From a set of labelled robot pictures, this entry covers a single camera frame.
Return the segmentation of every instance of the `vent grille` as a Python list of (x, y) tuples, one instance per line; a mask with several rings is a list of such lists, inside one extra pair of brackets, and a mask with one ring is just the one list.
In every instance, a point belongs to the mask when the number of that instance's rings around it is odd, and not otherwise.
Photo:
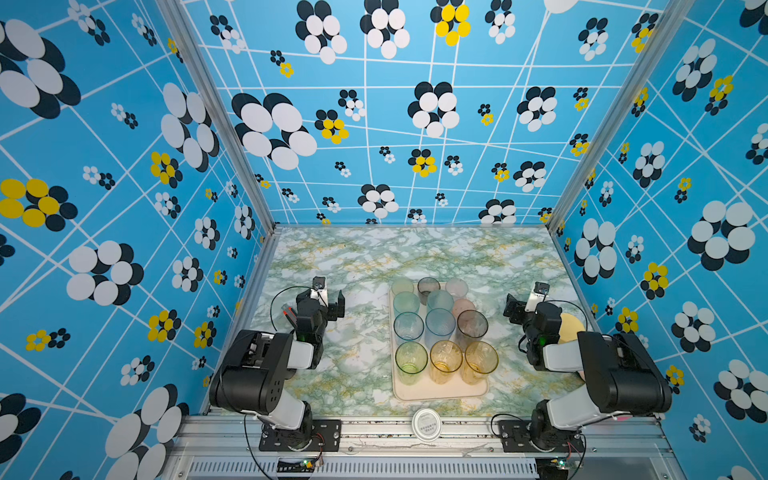
[[(260, 462), (277, 476), (276, 462)], [(197, 457), (189, 478), (253, 478), (261, 475), (250, 457)], [(280, 474), (281, 478), (307, 474)], [(339, 458), (325, 459), (314, 478), (538, 478), (533, 458)]]

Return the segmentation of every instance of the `plastic cup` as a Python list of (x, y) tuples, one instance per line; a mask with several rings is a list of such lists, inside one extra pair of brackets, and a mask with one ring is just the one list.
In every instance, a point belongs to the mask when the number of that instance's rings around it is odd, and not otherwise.
[(395, 318), (395, 335), (397, 335), (398, 345), (418, 341), (423, 333), (424, 320), (418, 314), (405, 312)]
[(456, 319), (448, 310), (436, 308), (427, 313), (424, 321), (427, 327), (424, 341), (428, 349), (431, 349), (440, 340), (450, 340), (453, 330), (456, 329)]
[(498, 354), (485, 342), (473, 342), (464, 352), (462, 380), (467, 385), (480, 383), (485, 377), (496, 370)]
[(398, 293), (408, 292), (413, 293), (413, 282), (409, 278), (404, 276), (396, 276), (392, 280), (392, 294), (397, 296)]
[(401, 292), (395, 295), (395, 300), (392, 302), (395, 307), (395, 318), (400, 313), (405, 312), (419, 312), (419, 298), (413, 293)]
[(405, 342), (395, 351), (395, 363), (400, 381), (413, 385), (419, 381), (419, 374), (427, 366), (427, 351), (421, 343)]
[(435, 290), (440, 290), (440, 282), (430, 276), (425, 276), (419, 280), (419, 285), (416, 288), (419, 291), (419, 300), (421, 300), (422, 305), (426, 305), (427, 296)]
[(445, 282), (445, 291), (450, 293), (454, 300), (458, 300), (467, 296), (469, 287), (464, 280), (460, 278), (451, 278)]
[(442, 385), (462, 366), (462, 350), (450, 340), (441, 340), (429, 350), (429, 378)]
[(488, 320), (477, 310), (465, 310), (456, 319), (456, 343), (467, 350), (470, 343), (479, 341), (488, 332)]
[(445, 290), (435, 290), (427, 296), (427, 311), (442, 308), (450, 311), (453, 308), (453, 296)]
[(451, 309), (451, 313), (453, 313), (455, 318), (458, 318), (462, 312), (466, 312), (467, 310), (476, 310), (475, 304), (466, 298), (460, 298), (453, 303), (453, 309)]

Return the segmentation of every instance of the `green marble surface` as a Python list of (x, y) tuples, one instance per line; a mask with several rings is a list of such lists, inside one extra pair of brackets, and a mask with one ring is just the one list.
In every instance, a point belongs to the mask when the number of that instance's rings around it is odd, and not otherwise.
[[(467, 282), (467, 298), (488, 317), (484, 340), (500, 356), (488, 394), (430, 402), (394, 397), (388, 289), (389, 280), (398, 275), (415, 282), (424, 276), (441, 281), (457, 276)], [(315, 415), (410, 415), (428, 406), (448, 416), (530, 416), (540, 400), (582, 385), (576, 374), (536, 372), (529, 366), (517, 349), (521, 327), (502, 316), (507, 292), (527, 298), (535, 280), (551, 285), (549, 298), (578, 302), (544, 228), (283, 228), (251, 328), (271, 332), (273, 296), (287, 286), (309, 285), (314, 276), (326, 278), (333, 298), (338, 289), (346, 297), (346, 316), (329, 324), (317, 369), (300, 370), (285, 384), (287, 391), (310, 403)], [(289, 331), (290, 325), (279, 308), (299, 292), (289, 290), (275, 301), (280, 331)]]

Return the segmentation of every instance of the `floral pattern wall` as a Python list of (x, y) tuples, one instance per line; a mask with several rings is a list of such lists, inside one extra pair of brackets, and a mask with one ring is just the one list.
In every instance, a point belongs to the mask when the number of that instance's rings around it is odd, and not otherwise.
[(0, 91), (0, 478), (155, 478), (263, 229), (154, 2), (4, 4)]
[(541, 225), (667, 2), (181, 3), (275, 221)]
[(688, 478), (768, 472), (766, 8), (694, 4), (555, 229), (602, 331), (666, 374)]

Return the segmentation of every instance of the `tray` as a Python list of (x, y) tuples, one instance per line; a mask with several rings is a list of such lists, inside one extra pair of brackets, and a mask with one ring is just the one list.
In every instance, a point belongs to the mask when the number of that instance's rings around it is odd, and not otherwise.
[[(440, 282), (440, 288), (445, 288), (445, 282)], [(418, 296), (416, 284), (413, 285), (413, 291)], [(465, 399), (469, 397), (479, 397), (488, 393), (488, 380), (483, 379), (477, 385), (467, 385), (462, 380), (461, 368), (457, 371), (453, 377), (446, 383), (438, 385), (429, 378), (429, 364), (424, 371), (419, 375), (419, 381), (414, 385), (404, 385), (399, 376), (397, 375), (397, 365), (395, 364), (395, 351), (397, 350), (397, 336), (395, 335), (395, 307), (393, 305), (395, 296), (392, 295), (392, 290), (389, 290), (389, 345), (392, 350), (392, 390), (395, 393), (395, 397), (401, 402), (417, 402), (423, 400), (448, 400), (448, 399)], [(419, 316), (422, 320), (426, 318), (427, 306), (419, 306)], [(451, 341), (455, 338), (456, 333), (454, 331)], [(425, 335), (419, 339), (419, 343), (426, 348), (424, 340)]]

